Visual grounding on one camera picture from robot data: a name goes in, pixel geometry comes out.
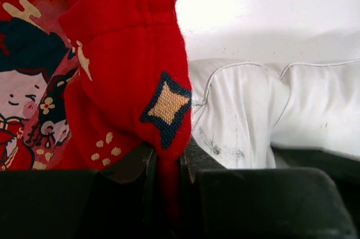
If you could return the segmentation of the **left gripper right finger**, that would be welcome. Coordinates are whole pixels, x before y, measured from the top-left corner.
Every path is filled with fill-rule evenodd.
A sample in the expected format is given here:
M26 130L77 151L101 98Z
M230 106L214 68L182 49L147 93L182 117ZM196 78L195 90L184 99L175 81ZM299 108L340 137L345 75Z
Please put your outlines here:
M357 162L276 152L279 168L229 170L190 140L181 156L185 238L356 238Z

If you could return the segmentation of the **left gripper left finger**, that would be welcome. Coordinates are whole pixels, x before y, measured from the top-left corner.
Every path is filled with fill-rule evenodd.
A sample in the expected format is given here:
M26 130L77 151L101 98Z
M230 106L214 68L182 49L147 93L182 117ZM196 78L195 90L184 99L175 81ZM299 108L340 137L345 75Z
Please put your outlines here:
M1 173L2 238L143 238L152 148L142 144L102 172Z

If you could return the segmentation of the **white pillow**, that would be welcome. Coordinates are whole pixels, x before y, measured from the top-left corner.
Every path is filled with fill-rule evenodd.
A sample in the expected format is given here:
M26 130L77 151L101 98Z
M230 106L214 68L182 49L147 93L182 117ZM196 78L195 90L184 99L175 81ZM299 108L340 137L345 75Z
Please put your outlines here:
M359 159L359 61L189 64L192 137L228 169L274 168L272 147Z

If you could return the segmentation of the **red cartoon print pillowcase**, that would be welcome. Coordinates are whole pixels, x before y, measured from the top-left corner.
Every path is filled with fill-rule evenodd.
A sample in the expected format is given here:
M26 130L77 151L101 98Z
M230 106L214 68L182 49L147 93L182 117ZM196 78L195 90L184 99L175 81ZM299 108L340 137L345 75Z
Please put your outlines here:
M191 84L176 0L1 0L1 173L152 148L143 238L177 238Z

